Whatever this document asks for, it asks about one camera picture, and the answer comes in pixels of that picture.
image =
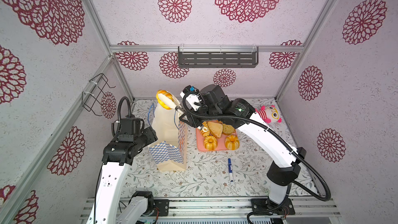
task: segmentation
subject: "pink tray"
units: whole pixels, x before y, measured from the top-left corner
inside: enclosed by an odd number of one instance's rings
[[[203,142],[205,141],[205,137],[203,137],[202,134],[200,134],[200,130],[198,128],[196,128],[196,145],[198,146],[198,150],[201,152],[214,152],[214,151],[228,150],[224,144],[226,137],[227,137],[226,135],[222,134],[221,138],[217,138],[217,148],[215,150],[209,151],[203,145]]]

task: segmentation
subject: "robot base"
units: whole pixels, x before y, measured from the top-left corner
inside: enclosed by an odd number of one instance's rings
[[[254,212],[257,211],[266,211],[268,209],[272,209],[276,207],[277,204],[270,204],[268,201],[268,198],[256,198],[251,200],[251,209]],[[294,215],[296,214],[295,209],[293,207],[292,201],[288,198],[286,202],[281,206],[281,208],[270,212],[270,213],[264,213],[264,214],[254,214],[254,215],[272,215],[272,214],[277,214],[277,215]]]

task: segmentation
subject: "marker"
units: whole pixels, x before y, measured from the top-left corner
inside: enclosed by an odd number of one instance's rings
[[[234,182],[234,175],[232,174],[232,163],[231,158],[228,158],[228,171],[229,171],[229,182]]]

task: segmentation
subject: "floral tablecloth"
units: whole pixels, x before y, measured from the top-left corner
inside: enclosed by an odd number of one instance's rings
[[[255,108],[275,105],[273,99],[248,99]],[[145,120],[152,103],[156,100],[137,100],[133,114]],[[295,145],[283,116],[281,123],[270,126],[280,137]],[[149,115],[152,122],[153,113]],[[137,190],[152,191],[154,197],[226,197],[226,196],[267,196],[270,180],[266,176],[272,163],[271,157],[251,138],[238,131],[240,147],[235,151],[200,152],[197,150],[196,134],[188,127],[187,170],[184,172],[160,172],[148,148],[134,158],[132,168],[123,182],[122,197],[131,197]],[[228,158],[231,158],[235,183],[229,183]],[[317,192],[308,171],[301,166],[297,181]],[[292,185],[290,195],[308,195]]]

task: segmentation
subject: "metal grille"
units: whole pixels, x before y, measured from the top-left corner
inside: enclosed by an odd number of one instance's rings
[[[270,218],[265,218],[263,220],[252,220],[254,224],[271,224]],[[159,219],[157,224],[248,224],[245,218],[228,218],[228,219]]]
[[[184,52],[178,47],[178,66],[183,68],[204,67],[256,67],[258,47],[253,52]]]

